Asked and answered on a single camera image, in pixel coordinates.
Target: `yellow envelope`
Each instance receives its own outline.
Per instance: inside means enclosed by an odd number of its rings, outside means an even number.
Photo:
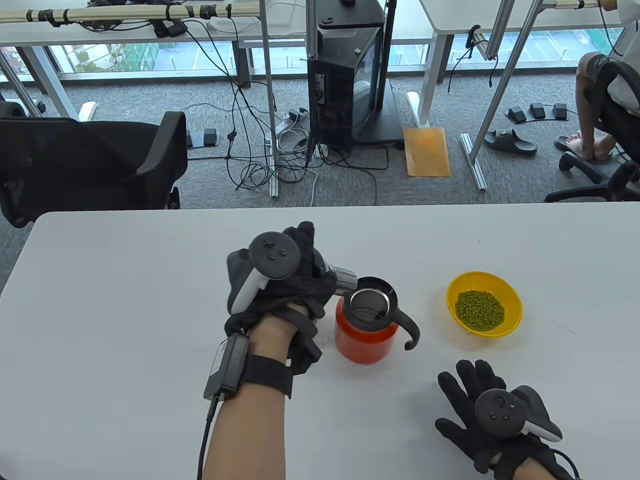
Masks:
[[[411,177],[450,177],[444,128],[403,129],[406,172]]]

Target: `chair wheel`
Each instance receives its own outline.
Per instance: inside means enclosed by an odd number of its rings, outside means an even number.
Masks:
[[[171,190],[171,193],[169,194],[169,203],[167,203],[166,207],[169,210],[180,209],[180,192],[178,191],[178,187],[173,187],[173,190]]]
[[[558,162],[558,170],[560,170],[560,172],[568,172],[569,170],[571,170],[572,166],[573,165],[571,165],[568,161],[560,157],[560,161]]]

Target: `hand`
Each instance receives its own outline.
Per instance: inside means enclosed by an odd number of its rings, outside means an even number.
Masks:
[[[460,448],[471,460],[474,468],[485,474],[494,470],[496,480],[511,480],[517,468],[527,459],[535,458],[545,469],[559,480],[572,480],[565,469],[556,463],[553,452],[534,435],[518,435],[514,438],[498,438],[485,431],[476,419],[476,400],[492,388],[506,390],[504,380],[493,373],[489,363],[476,361],[474,366],[468,360],[460,360],[456,371],[467,391],[449,372],[438,375],[438,384],[447,396],[466,429],[449,419],[438,419],[437,430]]]
[[[307,307],[312,319],[322,318],[324,306],[335,293],[336,278],[333,273],[321,273],[314,268],[314,224],[304,221],[298,228],[289,227],[283,233],[300,249],[298,270],[283,280],[270,280],[258,292],[249,311],[273,312],[293,302]]]

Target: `red thermos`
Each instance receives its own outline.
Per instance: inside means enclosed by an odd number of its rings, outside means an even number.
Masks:
[[[420,329],[397,306],[394,288],[380,278],[358,279],[358,287],[345,295],[335,310],[335,345],[352,362],[374,364],[391,350],[399,326],[410,335],[405,350],[413,349]]]

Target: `black mesh chair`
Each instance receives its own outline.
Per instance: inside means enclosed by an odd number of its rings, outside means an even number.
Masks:
[[[17,228],[53,211],[180,208],[186,118],[160,125],[26,118],[0,102],[0,208]]]
[[[640,193],[627,187],[630,181],[640,179],[640,118],[631,115],[624,107],[615,103],[607,93],[607,87],[620,76],[631,87],[640,102],[640,75],[622,61],[612,60],[603,67],[596,85],[585,92],[585,97],[593,106],[596,127],[612,134],[629,156],[610,177],[595,168],[589,162],[572,152],[565,152],[560,158],[558,168],[562,172],[576,167],[584,172],[595,184],[588,187],[570,188],[550,193],[545,202],[558,202],[568,198],[582,196],[602,197],[608,202],[640,201]]]

